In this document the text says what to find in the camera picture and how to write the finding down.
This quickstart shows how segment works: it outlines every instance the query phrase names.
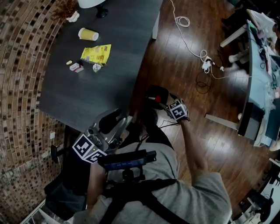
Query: person's left arm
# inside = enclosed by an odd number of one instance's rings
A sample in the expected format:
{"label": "person's left arm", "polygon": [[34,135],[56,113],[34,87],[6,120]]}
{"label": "person's left arm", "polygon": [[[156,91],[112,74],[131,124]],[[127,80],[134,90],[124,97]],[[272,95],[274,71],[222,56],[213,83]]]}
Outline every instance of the person's left arm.
{"label": "person's left arm", "polygon": [[91,164],[87,187],[87,209],[91,210],[102,194],[106,181],[105,169],[98,163]]}

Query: gray t-shirt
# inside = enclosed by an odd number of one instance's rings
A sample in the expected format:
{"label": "gray t-shirt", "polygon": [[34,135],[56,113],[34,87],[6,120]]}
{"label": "gray t-shirt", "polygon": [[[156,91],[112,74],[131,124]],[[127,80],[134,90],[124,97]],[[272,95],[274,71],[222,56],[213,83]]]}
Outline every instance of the gray t-shirt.
{"label": "gray t-shirt", "polygon": [[[117,153],[135,151],[137,143],[117,150]],[[157,161],[143,166],[146,180],[177,179],[179,162],[176,153],[159,143],[143,143],[139,150],[157,152]],[[134,176],[139,169],[134,168]],[[110,171],[109,180],[122,182],[122,170]],[[227,224],[231,216],[231,202],[219,173],[207,173],[197,178],[192,186],[183,181],[152,192],[158,201],[170,211],[190,224]],[[103,218],[111,198],[100,196],[91,211],[82,211],[74,215],[74,224],[97,224]],[[115,217],[113,224],[167,224],[154,211],[141,202],[128,202]]]}

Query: desk leg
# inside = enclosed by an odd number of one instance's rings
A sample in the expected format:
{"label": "desk leg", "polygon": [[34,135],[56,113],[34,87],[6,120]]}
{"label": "desk leg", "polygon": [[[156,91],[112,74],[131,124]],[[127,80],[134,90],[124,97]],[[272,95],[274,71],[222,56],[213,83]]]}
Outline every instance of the desk leg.
{"label": "desk leg", "polygon": [[246,32],[247,29],[247,25],[243,25],[242,27],[240,27],[237,31],[235,31],[232,35],[230,35],[228,38],[226,38],[221,44],[221,47],[225,47],[226,45],[228,45],[230,42],[232,42],[233,40],[235,40],[237,37],[241,36],[243,33]]}
{"label": "desk leg", "polygon": [[155,22],[155,24],[154,24],[154,28],[153,28],[152,38],[153,38],[154,40],[156,40],[157,37],[158,37],[159,14],[160,14],[160,12],[158,12],[157,20],[156,20],[156,22]]}
{"label": "desk leg", "polygon": [[206,114],[205,118],[207,118],[211,121],[217,122],[219,124],[225,125],[227,127],[230,127],[234,130],[238,130],[238,124],[237,123],[234,123],[234,122],[231,122],[231,121],[219,118],[219,117],[215,117],[215,116],[212,116],[212,115],[209,115],[209,114]]}

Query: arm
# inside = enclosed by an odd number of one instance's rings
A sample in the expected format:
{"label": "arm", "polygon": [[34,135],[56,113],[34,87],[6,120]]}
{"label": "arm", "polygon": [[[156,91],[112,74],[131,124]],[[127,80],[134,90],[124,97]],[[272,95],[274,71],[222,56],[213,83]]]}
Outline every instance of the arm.
{"label": "arm", "polygon": [[202,147],[193,133],[190,123],[186,120],[179,122],[183,131],[188,167],[191,173],[192,183],[194,183],[198,176],[208,172],[208,165],[204,158]]}
{"label": "arm", "polygon": [[91,164],[87,187],[87,209],[91,210],[98,200],[104,189],[106,176],[105,169],[98,163]]}

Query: yellow snack bag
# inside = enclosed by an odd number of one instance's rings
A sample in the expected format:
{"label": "yellow snack bag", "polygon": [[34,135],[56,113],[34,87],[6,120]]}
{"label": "yellow snack bag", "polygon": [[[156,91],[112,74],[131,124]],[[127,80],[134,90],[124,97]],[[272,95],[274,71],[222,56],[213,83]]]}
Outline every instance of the yellow snack bag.
{"label": "yellow snack bag", "polygon": [[90,63],[106,64],[110,55],[111,44],[85,48],[82,53],[82,60]]}

